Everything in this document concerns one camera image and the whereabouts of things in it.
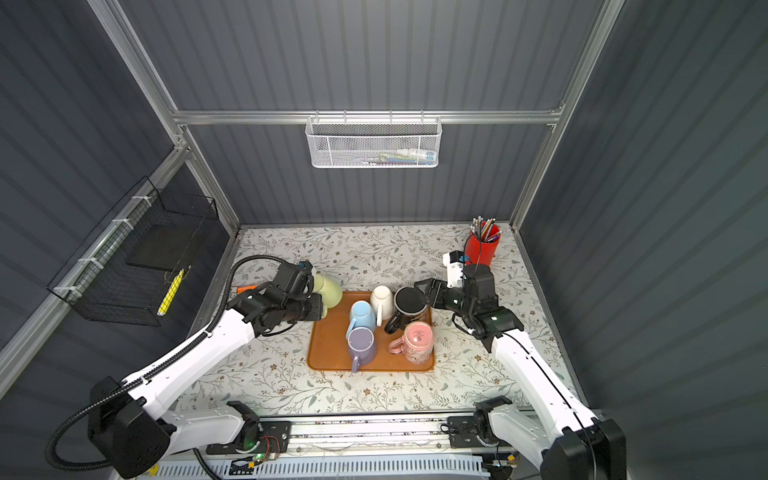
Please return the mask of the light green mug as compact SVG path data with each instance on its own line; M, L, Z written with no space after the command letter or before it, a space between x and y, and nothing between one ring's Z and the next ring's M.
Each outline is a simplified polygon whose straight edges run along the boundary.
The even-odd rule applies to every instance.
M324 319L330 309L335 308L343 298L341 286L333 279L320 273L314 273L313 290L322 299L321 319Z

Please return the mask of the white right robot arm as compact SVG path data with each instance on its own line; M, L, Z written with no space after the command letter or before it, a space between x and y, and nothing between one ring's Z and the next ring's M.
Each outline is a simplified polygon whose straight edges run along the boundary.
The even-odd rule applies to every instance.
M624 432L614 420L599 419L557 377L515 313L500 304L488 266L465 265L461 276L414 286L427 306L461 319L465 332L512 373L537 414L532 421L501 397L479 403L475 422L483 442L508 443L544 479L627 478Z

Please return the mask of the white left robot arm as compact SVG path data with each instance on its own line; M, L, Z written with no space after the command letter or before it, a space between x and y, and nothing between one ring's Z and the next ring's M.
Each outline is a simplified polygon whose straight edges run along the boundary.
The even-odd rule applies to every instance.
M121 381L107 377L97 383L89 405L64 420L44 448L44 458L63 471L111 467L124 478L143 474L161 459L210 444L232 445L252 454L265 444L260 417L245 403L187 416L172 405L203 374L252 340L283 333L281 324L317 322L322 297L314 289L310 261L277 261L275 277L235 297L224 294L214 317L193 336L150 365ZM88 421L88 439L101 452L100 461L62 458L57 445L81 419Z

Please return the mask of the orange plastic tray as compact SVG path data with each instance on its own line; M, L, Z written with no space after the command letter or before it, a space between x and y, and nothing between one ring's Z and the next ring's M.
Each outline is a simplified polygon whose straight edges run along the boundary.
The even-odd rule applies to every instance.
M410 362L405 354L389 352L390 343L402 337L402 330L389 335L384 327L376 327L372 333L353 333L350 346L346 333L353 305L358 301L368 301L370 294L370 291L344 292L340 303L330 309L324 319L315 323L307 355L308 366L316 371L347 373L355 365L359 365L359 372L431 371L436 363L436 349L421 364Z

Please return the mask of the light blue mug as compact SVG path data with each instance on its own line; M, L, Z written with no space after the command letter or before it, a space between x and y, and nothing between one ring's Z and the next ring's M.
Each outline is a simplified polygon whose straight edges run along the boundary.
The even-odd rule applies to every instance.
M371 304L364 300L356 301L350 309L349 326L346 332L346 337L349 337L352 331L356 328L364 327L370 331L374 331L376 326L376 312Z

